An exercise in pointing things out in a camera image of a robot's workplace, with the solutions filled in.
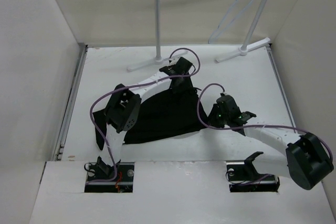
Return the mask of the black trousers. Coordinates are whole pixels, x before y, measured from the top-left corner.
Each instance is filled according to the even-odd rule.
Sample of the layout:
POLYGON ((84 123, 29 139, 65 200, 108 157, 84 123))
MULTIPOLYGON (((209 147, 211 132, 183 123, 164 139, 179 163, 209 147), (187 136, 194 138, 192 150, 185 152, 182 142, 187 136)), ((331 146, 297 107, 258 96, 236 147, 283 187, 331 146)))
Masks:
POLYGON ((200 131, 208 117, 198 102, 198 89, 173 94, 161 92, 141 104, 135 126, 126 132, 126 144, 141 144, 200 131))

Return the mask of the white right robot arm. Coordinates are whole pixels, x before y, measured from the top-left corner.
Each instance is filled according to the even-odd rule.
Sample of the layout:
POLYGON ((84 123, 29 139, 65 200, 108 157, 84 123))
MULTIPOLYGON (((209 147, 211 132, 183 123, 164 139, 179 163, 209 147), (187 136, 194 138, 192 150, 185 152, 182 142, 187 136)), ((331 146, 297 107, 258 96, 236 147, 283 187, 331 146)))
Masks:
POLYGON ((242 112, 234 98, 222 93, 213 104, 208 116, 211 127, 232 130, 242 136, 254 138, 277 150, 284 158, 263 160, 262 151, 256 151, 244 159, 243 176, 231 176, 232 181, 252 184, 268 176, 291 178, 299 187, 311 190, 333 172, 331 152, 314 134, 296 130, 290 126, 249 124, 255 114, 242 112))

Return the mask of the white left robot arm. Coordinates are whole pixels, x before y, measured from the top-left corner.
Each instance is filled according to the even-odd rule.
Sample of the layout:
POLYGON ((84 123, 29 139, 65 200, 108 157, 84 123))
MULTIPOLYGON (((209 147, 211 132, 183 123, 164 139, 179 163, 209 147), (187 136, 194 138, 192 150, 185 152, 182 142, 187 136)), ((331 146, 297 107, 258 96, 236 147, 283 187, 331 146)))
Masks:
POLYGON ((149 98, 167 91, 191 88, 191 77, 197 74, 201 64, 195 67, 180 57, 175 63, 162 67, 154 75, 139 83, 125 86, 119 84, 113 91, 98 98, 90 108, 90 120, 94 125, 96 144, 100 150, 107 148, 111 163, 101 157, 89 166, 92 179, 87 184, 111 182, 118 175, 118 161, 125 133, 131 130, 139 117, 141 104, 149 98))

